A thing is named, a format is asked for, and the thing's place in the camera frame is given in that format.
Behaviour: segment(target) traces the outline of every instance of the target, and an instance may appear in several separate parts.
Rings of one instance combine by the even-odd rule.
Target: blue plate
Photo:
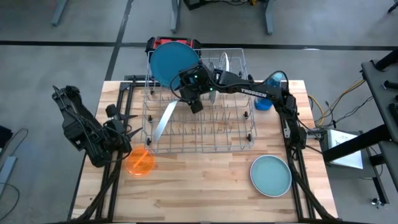
[[[260,156],[252,163],[250,178],[260,193],[270,197],[285,194],[292,184],[292,174],[287,164],[272,155]]]
[[[180,42],[168,42],[156,48],[150,58],[150,69],[155,79],[170,88],[170,82],[179,71],[199,62],[197,53],[188,45]],[[180,77],[174,79],[172,88],[180,84]]]

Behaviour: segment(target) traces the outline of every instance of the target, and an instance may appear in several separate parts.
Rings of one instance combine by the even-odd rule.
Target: wooden table
[[[119,84],[105,82],[103,85],[96,114],[100,123],[107,120],[106,106],[116,104]],[[314,127],[304,81],[290,81],[290,92],[297,99],[301,121]],[[140,116],[130,120],[132,127],[142,126],[143,98],[143,88],[135,88],[131,114]],[[159,154],[155,156],[154,170],[141,178],[131,176],[123,164],[114,222],[296,222],[292,189],[281,197],[270,198],[252,186],[249,168],[255,158],[272,154],[287,161],[279,115],[272,108],[255,111],[254,117],[257,137],[248,151]],[[143,144],[140,134],[131,144],[132,147]],[[320,149],[316,140],[309,139],[307,144]],[[328,212],[337,217],[322,155],[303,150],[303,156],[312,192]],[[95,168],[86,158],[72,218],[82,214],[98,193],[102,175],[103,169]],[[308,217],[304,194],[299,191],[304,216]],[[108,211],[109,198],[110,191],[105,196],[104,211]]]

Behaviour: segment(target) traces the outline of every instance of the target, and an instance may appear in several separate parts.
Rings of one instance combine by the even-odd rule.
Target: orange cup
[[[135,147],[126,160],[126,169],[135,177],[142,177],[154,168],[155,158],[144,146]]]

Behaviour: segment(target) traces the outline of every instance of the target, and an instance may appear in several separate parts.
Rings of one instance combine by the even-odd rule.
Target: wire dish rack
[[[206,66],[218,68],[225,52],[230,72],[247,79],[243,49],[196,50]],[[167,105],[178,100],[167,86],[159,86],[147,61],[142,119],[142,136],[151,153],[230,152],[250,149],[257,135],[251,96],[217,93],[211,104],[208,94],[201,96],[203,110],[193,114],[190,107],[178,102],[158,142],[152,137]]]

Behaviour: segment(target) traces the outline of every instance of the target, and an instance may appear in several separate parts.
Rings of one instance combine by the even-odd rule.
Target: table leg
[[[51,19],[51,24],[53,26],[58,26],[63,10],[65,9],[67,3],[68,0],[57,0],[57,2],[55,3],[54,13],[52,14],[52,19]]]
[[[360,136],[349,141],[339,144],[325,152],[323,152],[323,160],[325,162],[334,161],[335,159],[350,155],[365,147],[377,144],[380,141],[390,140],[390,132],[385,124],[382,124]]]
[[[275,0],[266,0],[264,2],[265,17],[266,17],[266,32],[268,35],[272,35],[274,31],[274,3]]]
[[[173,34],[177,32],[178,16],[180,15],[180,0],[172,1],[172,23],[170,30]]]

